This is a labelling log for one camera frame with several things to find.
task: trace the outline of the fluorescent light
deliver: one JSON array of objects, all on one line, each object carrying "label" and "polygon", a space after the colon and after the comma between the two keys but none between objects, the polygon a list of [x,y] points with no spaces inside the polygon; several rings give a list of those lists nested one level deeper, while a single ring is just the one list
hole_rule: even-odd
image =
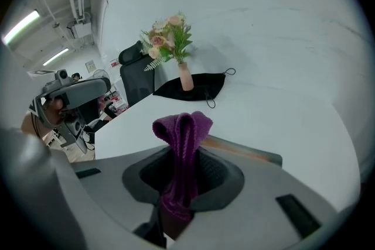
[{"label": "fluorescent light", "polygon": [[36,18],[39,17],[37,11],[33,11],[32,13],[28,14],[24,17],[18,24],[12,28],[12,30],[5,36],[4,44],[8,44],[22,29],[27,27],[28,24],[33,22]]},{"label": "fluorescent light", "polygon": [[51,59],[49,59],[48,61],[46,61],[43,66],[49,64],[51,61],[53,61],[55,58],[59,57],[60,55],[62,55],[63,53],[67,52],[69,49],[68,48],[65,48],[63,51],[59,52],[57,55],[53,56]]}]

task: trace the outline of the pink vase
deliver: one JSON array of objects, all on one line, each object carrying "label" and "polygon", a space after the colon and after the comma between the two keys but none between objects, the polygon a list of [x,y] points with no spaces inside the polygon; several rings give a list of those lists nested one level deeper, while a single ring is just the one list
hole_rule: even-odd
[{"label": "pink vase", "polygon": [[186,63],[178,64],[182,89],[191,91],[194,88],[193,78]]}]

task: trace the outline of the ceiling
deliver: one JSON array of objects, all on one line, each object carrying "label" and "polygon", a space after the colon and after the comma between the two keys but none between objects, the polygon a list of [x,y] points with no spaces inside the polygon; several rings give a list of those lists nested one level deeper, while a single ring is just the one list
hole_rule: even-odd
[{"label": "ceiling", "polygon": [[[58,27],[43,0],[15,0],[12,12],[8,14],[2,25],[2,37],[4,37],[26,15],[34,9],[38,11],[40,18],[21,31],[8,44],[20,64],[28,70],[40,68],[42,63],[62,49],[68,47],[79,51],[93,43],[91,36],[74,39],[71,31],[67,29],[68,23],[74,21],[69,0],[46,0],[46,2],[59,24]],[[90,0],[84,0],[84,6],[85,12],[90,13]]]}]

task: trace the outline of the white table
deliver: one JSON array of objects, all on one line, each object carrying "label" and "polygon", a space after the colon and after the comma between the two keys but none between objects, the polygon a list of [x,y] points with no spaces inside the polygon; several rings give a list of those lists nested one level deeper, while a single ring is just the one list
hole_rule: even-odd
[{"label": "white table", "polygon": [[330,103],[289,91],[225,82],[216,108],[150,95],[96,133],[96,158],[125,155],[165,144],[152,122],[202,111],[210,134],[280,154],[282,168],[341,211],[359,198],[360,176],[349,134]]}]

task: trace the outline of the black face mask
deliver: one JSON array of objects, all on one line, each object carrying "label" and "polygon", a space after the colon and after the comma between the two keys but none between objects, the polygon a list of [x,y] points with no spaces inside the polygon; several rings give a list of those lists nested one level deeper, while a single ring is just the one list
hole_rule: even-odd
[{"label": "black face mask", "polygon": [[214,108],[216,106],[214,99],[224,85],[226,74],[234,75],[235,73],[236,70],[234,68],[229,68],[223,73],[192,74],[194,89],[191,91],[182,89],[181,81],[178,77],[167,81],[154,92],[154,95],[184,101],[206,100],[207,105],[210,108]]}]

